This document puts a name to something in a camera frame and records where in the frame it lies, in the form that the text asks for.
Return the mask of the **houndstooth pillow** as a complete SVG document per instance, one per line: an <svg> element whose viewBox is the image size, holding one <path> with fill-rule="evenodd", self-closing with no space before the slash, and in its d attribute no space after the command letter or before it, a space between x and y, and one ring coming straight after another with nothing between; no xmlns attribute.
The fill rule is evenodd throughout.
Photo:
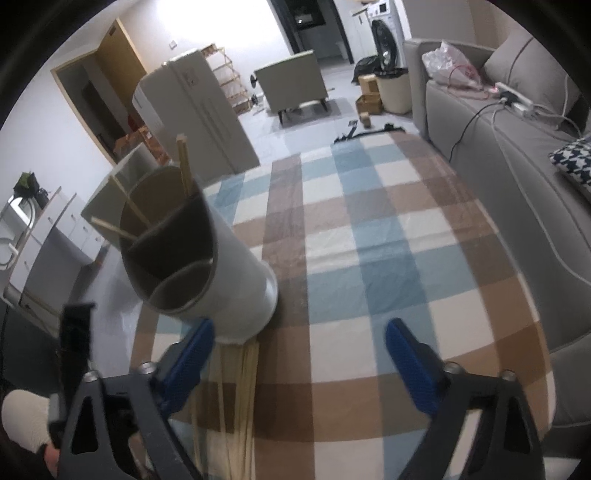
<svg viewBox="0 0 591 480"><path fill-rule="evenodd" d="M584 137L552 152L549 159L569 180L590 189L590 155L590 137Z"/></svg>

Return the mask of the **grey sofa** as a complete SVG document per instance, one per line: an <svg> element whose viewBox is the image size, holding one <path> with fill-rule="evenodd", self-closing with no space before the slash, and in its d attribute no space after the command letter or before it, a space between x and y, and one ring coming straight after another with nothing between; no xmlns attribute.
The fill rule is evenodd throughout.
<svg viewBox="0 0 591 480"><path fill-rule="evenodd" d="M590 199L551 162L572 142L584 104L558 61L524 29L499 47L459 43L491 85L504 84L547 115L524 117L495 99L460 94L431 78L424 56L439 40L404 50L413 118L498 226L540 314L557 392L557 426L590 423Z"/></svg>

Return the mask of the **checkered tablecloth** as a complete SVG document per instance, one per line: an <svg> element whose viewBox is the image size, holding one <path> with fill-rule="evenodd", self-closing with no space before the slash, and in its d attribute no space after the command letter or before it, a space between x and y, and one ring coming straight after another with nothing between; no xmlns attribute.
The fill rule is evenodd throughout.
<svg viewBox="0 0 591 480"><path fill-rule="evenodd" d="M418 137L346 141L205 194L279 281L259 334L253 478L400 475L429 420L387 352L394 318L472 373L513 370L548 431L554 379L525 280L482 204Z"/></svg>

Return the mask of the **white utensil holder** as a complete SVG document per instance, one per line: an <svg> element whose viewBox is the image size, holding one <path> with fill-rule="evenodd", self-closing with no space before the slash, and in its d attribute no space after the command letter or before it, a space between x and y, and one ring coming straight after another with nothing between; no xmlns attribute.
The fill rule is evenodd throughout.
<svg viewBox="0 0 591 480"><path fill-rule="evenodd" d="M152 309L187 324L208 318L221 344L248 342L270 322L279 299L276 274L238 239L199 187L184 195L180 169L144 175L130 196L151 226L125 205L119 238L136 294Z"/></svg>

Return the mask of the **wooden rack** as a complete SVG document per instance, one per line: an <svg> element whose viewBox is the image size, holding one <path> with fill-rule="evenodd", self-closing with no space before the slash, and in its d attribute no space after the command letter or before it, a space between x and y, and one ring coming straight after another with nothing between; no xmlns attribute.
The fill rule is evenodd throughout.
<svg viewBox="0 0 591 480"><path fill-rule="evenodd" d="M201 54L204 55L204 59L211 67L211 71L233 111L240 115L252 110L252 98L243 85L242 75L235 68L235 64L226 54L225 49L211 44L202 49Z"/></svg>

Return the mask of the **pale chopstick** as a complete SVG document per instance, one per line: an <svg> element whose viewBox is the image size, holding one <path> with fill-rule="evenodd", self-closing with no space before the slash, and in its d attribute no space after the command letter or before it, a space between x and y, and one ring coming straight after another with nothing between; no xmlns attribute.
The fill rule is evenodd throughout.
<svg viewBox="0 0 591 480"><path fill-rule="evenodd" d="M242 371L240 372L240 431L238 440L239 473L241 479L252 478L252 431L253 407L256 395L256 374L259 364L259 342L249 341L243 348Z"/></svg>
<svg viewBox="0 0 591 480"><path fill-rule="evenodd" d="M249 479L249 406L252 389L252 346L247 342L239 350L235 377L235 416L229 443L228 466L231 479Z"/></svg>

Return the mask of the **white plastic bag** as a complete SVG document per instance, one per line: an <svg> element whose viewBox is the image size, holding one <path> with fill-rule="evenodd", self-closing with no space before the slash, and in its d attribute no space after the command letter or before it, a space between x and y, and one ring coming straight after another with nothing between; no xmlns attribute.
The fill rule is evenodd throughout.
<svg viewBox="0 0 591 480"><path fill-rule="evenodd" d="M476 67L455 46L442 41L422 55L425 69L435 82L454 88L479 90L483 82Z"/></svg>

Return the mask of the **cream waste bin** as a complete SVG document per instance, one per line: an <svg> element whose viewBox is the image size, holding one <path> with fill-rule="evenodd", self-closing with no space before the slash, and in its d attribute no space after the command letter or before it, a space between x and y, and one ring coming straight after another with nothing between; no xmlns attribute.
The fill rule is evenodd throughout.
<svg viewBox="0 0 591 480"><path fill-rule="evenodd" d="M405 68L393 72L377 72L377 85L384 110L396 115L412 111L409 71Z"/></svg>

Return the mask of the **cardboard box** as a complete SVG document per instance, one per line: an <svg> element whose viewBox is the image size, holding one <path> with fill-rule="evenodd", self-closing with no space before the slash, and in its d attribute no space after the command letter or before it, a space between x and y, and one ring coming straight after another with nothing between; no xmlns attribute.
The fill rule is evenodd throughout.
<svg viewBox="0 0 591 480"><path fill-rule="evenodd" d="M356 99L356 110L359 113L380 115L383 113L383 102L375 74L362 75L358 78L361 96Z"/></svg>

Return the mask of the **cream knitted cushion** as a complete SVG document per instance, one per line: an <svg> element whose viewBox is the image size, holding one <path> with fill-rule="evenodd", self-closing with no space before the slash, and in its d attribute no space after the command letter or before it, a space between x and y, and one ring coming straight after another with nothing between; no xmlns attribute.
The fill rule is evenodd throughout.
<svg viewBox="0 0 591 480"><path fill-rule="evenodd" d="M13 390L2 401L2 427L11 441L37 453L50 441L48 410L48 398L26 390Z"/></svg>

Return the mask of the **washing machine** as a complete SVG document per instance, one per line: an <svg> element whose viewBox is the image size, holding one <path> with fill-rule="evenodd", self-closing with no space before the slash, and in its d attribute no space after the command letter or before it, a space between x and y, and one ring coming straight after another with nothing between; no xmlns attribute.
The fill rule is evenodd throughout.
<svg viewBox="0 0 591 480"><path fill-rule="evenodd" d="M384 72L406 69L404 30L394 1L377 1L367 8L367 14L381 69Z"/></svg>

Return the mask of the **white drawer cabinet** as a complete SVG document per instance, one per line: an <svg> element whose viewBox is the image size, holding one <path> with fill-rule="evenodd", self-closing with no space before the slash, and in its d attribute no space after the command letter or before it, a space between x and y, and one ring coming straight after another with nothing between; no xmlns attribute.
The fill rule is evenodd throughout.
<svg viewBox="0 0 591 480"><path fill-rule="evenodd" d="M74 290L81 270L96 262L107 242L83 218L85 202L58 189L25 234L8 270L6 298L16 304L31 299L58 310Z"/></svg>

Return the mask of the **white power strip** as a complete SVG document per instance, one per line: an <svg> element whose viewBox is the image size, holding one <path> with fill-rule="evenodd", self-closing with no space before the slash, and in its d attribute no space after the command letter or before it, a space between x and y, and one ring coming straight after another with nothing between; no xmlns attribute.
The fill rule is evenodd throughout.
<svg viewBox="0 0 591 480"><path fill-rule="evenodd" d="M535 112L534 102L514 88L502 82L496 82L494 87L499 94L499 98L504 99L508 106L520 105L523 112L528 114Z"/></svg>

